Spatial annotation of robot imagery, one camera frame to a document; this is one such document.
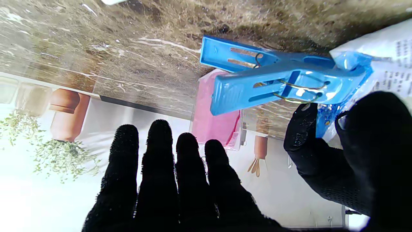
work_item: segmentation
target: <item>terracotta pot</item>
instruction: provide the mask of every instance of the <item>terracotta pot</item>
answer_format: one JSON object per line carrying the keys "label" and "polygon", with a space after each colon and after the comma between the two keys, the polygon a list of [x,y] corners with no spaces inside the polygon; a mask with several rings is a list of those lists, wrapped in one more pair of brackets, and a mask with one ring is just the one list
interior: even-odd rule
{"label": "terracotta pot", "polygon": [[267,138],[262,136],[255,136],[255,157],[265,159],[267,155]]}
{"label": "terracotta pot", "polygon": [[50,99],[50,110],[73,114],[79,104],[80,96],[78,92],[57,89]]}
{"label": "terracotta pot", "polygon": [[90,96],[79,93],[79,104],[73,114],[56,112],[50,126],[53,139],[74,142],[82,131],[84,118],[89,107]]}

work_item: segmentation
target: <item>plastic bag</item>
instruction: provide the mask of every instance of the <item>plastic bag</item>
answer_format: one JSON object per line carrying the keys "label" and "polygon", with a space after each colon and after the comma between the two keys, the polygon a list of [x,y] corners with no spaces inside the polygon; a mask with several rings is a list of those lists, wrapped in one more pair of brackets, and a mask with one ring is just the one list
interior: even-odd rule
{"label": "plastic bag", "polygon": [[412,96],[412,19],[349,41],[330,51],[337,67],[368,67],[358,88],[339,104],[318,105],[316,137],[330,141],[336,135],[335,118],[371,91]]}

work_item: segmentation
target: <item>flower pot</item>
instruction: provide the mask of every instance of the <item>flower pot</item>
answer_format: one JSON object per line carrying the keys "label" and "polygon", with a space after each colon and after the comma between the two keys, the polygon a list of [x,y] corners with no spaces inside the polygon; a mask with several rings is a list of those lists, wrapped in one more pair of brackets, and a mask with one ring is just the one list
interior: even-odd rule
{"label": "flower pot", "polygon": [[60,141],[74,142],[82,131],[84,118],[89,107],[90,96],[78,93],[80,101],[74,110],[69,114],[58,111],[55,113],[50,126],[52,138]]}
{"label": "flower pot", "polygon": [[42,85],[22,83],[17,92],[16,109],[30,116],[41,117],[47,109],[52,89]]}
{"label": "flower pot", "polygon": [[255,136],[255,157],[265,159],[267,155],[267,138],[262,136]]}
{"label": "flower pot", "polygon": [[79,104],[80,96],[78,92],[57,89],[50,98],[50,110],[73,114]]}
{"label": "flower pot", "polygon": [[0,104],[10,104],[19,85],[18,80],[0,76]]}

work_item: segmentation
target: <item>white wall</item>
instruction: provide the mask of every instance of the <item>white wall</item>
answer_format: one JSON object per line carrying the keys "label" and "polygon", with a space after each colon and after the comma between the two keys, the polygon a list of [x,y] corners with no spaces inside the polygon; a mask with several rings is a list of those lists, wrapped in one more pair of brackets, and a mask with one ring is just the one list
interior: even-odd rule
{"label": "white wall", "polygon": [[[41,118],[42,128],[50,127],[54,113],[47,111]],[[108,163],[110,144],[118,126],[133,124],[139,131],[139,163],[146,150],[150,124],[156,119],[170,123],[174,138],[174,152],[178,136],[187,132],[190,122],[180,118],[142,111],[96,99],[91,99],[82,133],[83,141],[103,160],[101,173],[95,177],[81,176],[75,182],[60,184],[59,178],[32,173],[34,163],[26,148],[6,147],[0,151],[0,223],[1,231],[80,231],[86,214],[92,208],[100,181]],[[261,176],[247,173],[254,159],[254,132],[248,131],[246,146],[239,152],[229,151],[230,164],[236,170],[244,187],[250,191],[261,211],[283,226],[311,227],[342,225],[341,206],[326,201],[314,193],[297,174],[295,166],[288,169],[288,157],[282,142],[269,140],[266,164],[261,161]],[[140,166],[138,183],[141,181]]]}
{"label": "white wall", "polygon": [[229,151],[228,156],[261,212],[285,227],[329,227],[328,216],[332,217],[332,226],[341,227],[342,206],[315,193],[299,176],[295,165],[288,168],[283,141],[269,138],[266,160],[259,163],[260,177],[247,172],[254,159],[254,138],[255,134],[248,131],[247,146],[239,152]]}

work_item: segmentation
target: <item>clear plastic container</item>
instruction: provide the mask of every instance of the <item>clear plastic container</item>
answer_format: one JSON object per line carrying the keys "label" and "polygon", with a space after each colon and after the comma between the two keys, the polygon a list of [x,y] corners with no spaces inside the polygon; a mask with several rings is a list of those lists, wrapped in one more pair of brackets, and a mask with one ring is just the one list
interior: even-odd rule
{"label": "clear plastic container", "polygon": [[10,104],[16,94],[19,81],[0,76],[0,104]]}
{"label": "clear plastic container", "polygon": [[46,86],[22,83],[16,98],[16,109],[34,117],[44,114],[52,89]]}

